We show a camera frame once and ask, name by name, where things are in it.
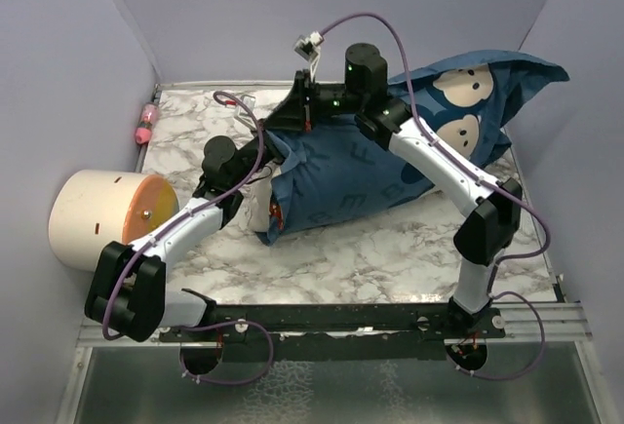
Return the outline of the white pillow with red logo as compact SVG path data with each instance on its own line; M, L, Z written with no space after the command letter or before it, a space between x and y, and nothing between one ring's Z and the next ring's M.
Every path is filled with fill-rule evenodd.
M266 234L271 227L271 204L273 188L268 181L258 181L251 186L247 198L247 227L259 234Z

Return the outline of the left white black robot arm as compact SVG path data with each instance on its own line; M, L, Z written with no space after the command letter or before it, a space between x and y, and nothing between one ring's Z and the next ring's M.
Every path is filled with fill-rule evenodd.
M213 334L213 301L191 289L169 290L168 276L192 249L234 218L244 200L242 186L277 155L266 131L243 147L225 135L211 138L188 203L147 235L102 249L84 313L101 325L106 339L126 336L142 342L159 328L182 328L197 341Z

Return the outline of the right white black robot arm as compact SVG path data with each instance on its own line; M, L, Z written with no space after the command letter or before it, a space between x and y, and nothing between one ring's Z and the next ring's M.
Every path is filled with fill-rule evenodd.
M269 132L309 133L331 116L352 114L360 132L403 159L442 190L464 217L453 237L461 255L448 326L457 336L479 330L491 305L499 255L519 229L523 189L473 166L416 117L415 104L388 92L388 65L379 49L356 43L345 51L344 80L318 84L310 69L296 72L287 97L262 122Z

